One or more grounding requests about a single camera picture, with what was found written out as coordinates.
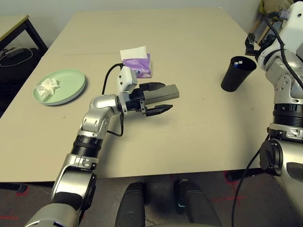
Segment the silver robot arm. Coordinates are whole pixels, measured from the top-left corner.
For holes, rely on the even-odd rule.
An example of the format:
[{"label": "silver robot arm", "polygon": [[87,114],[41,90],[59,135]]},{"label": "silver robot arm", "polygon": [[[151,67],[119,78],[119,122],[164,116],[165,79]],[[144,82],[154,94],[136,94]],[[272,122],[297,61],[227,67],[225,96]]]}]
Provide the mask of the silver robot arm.
[{"label": "silver robot arm", "polygon": [[[303,80],[303,62],[285,51],[288,64]],[[275,89],[270,140],[260,149],[260,166],[274,176],[303,217],[303,89],[275,53],[266,64],[266,77]]]},{"label": "silver robot arm", "polygon": [[[303,2],[290,7],[279,36],[284,43],[288,65],[303,81]],[[260,148],[260,166],[274,176],[303,219],[303,89],[287,69],[275,35],[268,35],[259,51],[253,49],[249,34],[246,54],[256,56],[259,66],[275,90],[270,140]]]},{"label": "silver robot arm", "polygon": [[146,83],[135,88],[135,73],[125,66],[117,78],[117,85],[119,97],[100,95],[90,102],[71,153],[67,154],[54,183],[51,203],[42,207],[25,227],[77,227],[93,200],[96,188],[94,170],[111,117],[119,114],[124,116],[129,111],[142,112],[146,116],[161,114],[172,105],[148,109],[144,103],[151,104],[179,96],[175,85]]},{"label": "silver robot arm", "polygon": [[92,202],[98,153],[109,120],[119,114],[116,95],[95,97],[83,118],[71,153],[65,158],[51,193],[51,204],[41,208],[25,225],[76,227]]}]

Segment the beige tabletop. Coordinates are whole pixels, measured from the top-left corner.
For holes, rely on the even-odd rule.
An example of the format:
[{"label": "beige tabletop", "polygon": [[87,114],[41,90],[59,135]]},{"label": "beige tabletop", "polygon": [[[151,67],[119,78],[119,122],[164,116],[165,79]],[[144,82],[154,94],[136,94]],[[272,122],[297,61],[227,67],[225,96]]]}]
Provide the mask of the beige tabletop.
[{"label": "beige tabletop", "polygon": [[0,16],[0,41],[21,25],[28,15]]},{"label": "beige tabletop", "polygon": [[[100,94],[107,70],[120,62],[118,51],[141,45],[151,54],[153,77],[138,83],[176,84],[180,98],[164,102],[174,106],[157,116],[125,116],[123,137],[108,134],[103,143],[97,175],[245,168],[266,137],[274,96],[259,68],[237,91],[221,89],[230,58],[244,53],[245,38],[244,31],[215,8],[76,14],[0,119],[5,160],[0,181],[55,180],[90,100]],[[35,84],[63,68],[85,74],[84,92],[61,106],[36,102]],[[117,93],[118,72],[112,72],[106,94]],[[117,119],[110,126],[119,132]]]}]

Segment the black cup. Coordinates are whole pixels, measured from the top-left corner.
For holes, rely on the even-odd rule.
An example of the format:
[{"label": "black cup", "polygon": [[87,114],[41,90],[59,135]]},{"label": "black cup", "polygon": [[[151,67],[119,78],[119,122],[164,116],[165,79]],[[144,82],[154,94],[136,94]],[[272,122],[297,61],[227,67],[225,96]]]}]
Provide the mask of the black cup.
[{"label": "black cup", "polygon": [[[239,61],[242,61],[242,64],[235,66],[234,63]],[[233,57],[221,83],[222,89],[229,92],[237,90],[240,84],[253,70],[256,69],[256,67],[257,65],[255,62],[247,57]]]}]

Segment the white paper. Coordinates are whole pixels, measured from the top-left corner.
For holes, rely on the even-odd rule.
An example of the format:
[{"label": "white paper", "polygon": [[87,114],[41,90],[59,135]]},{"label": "white paper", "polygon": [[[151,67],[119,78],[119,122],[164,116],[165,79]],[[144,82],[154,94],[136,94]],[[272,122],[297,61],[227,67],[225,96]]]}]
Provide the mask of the white paper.
[{"label": "white paper", "polygon": [[121,60],[143,58],[147,59],[146,46],[141,46],[137,48],[120,50]]}]

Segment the green plate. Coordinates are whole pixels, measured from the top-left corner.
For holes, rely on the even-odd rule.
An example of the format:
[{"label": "green plate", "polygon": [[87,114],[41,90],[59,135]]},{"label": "green plate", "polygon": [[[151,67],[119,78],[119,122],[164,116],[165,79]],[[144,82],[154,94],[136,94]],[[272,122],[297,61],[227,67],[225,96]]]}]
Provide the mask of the green plate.
[{"label": "green plate", "polygon": [[37,90],[34,89],[33,96],[35,100],[45,105],[61,105],[71,101],[81,93],[86,83],[84,74],[76,69],[52,72],[40,80],[37,85],[41,85],[46,78],[57,80],[60,87],[56,88],[54,94],[47,97],[43,102],[40,100]]}]

